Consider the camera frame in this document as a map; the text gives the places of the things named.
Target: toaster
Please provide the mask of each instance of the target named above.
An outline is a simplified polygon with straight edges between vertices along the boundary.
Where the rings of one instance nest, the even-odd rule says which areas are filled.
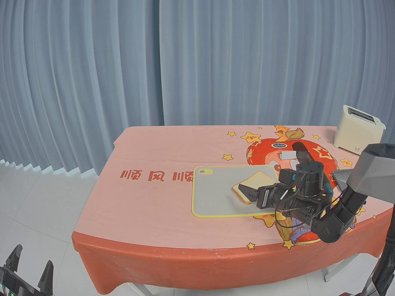
[[[368,144],[381,142],[385,129],[377,117],[344,105],[333,145],[360,155]]]

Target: toast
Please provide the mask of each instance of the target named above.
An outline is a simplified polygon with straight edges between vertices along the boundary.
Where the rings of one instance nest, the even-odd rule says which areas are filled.
[[[274,180],[270,176],[264,174],[262,171],[258,171],[251,175],[248,179],[234,185],[232,190],[245,204],[252,204],[253,202],[250,202],[249,199],[239,190],[239,184],[249,186],[257,190],[261,186],[273,185],[274,183]]]

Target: red chinese text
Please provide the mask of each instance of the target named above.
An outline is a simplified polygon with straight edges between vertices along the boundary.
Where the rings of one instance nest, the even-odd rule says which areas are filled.
[[[161,180],[163,182],[164,177],[165,177],[165,172],[163,171],[151,171],[149,174],[148,181]]]
[[[131,178],[132,180],[138,180],[141,176],[142,170],[123,170],[120,178]]]
[[[187,181],[192,182],[194,177],[194,173],[192,171],[186,172],[174,172],[173,173],[173,181]]]

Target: orange tablecloth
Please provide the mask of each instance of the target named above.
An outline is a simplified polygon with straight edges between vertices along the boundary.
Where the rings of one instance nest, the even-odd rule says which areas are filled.
[[[306,227],[285,230],[274,215],[198,218],[191,212],[195,167],[275,163],[277,171],[290,168],[279,153],[294,141],[302,141],[324,163],[337,196],[331,171],[352,168],[358,157],[332,145],[335,131],[316,126],[127,128],[72,236],[97,291],[107,294],[125,282],[242,287],[303,275],[356,253],[377,257],[392,205],[373,198],[333,244],[321,242]]]

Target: white tile floor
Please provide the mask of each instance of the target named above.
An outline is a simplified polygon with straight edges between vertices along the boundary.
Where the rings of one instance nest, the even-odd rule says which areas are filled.
[[[14,247],[22,244],[18,274],[30,284],[38,283],[51,259],[56,296],[99,295],[71,244],[71,234],[96,179],[93,171],[41,171],[0,161],[0,262],[3,264]],[[287,281],[239,289],[148,289],[155,296],[338,296],[345,291],[359,293],[376,262],[371,255],[360,254],[327,283],[323,277],[328,269],[322,269]],[[123,284],[110,295],[137,293],[129,284]],[[395,295],[395,283],[387,295]]]

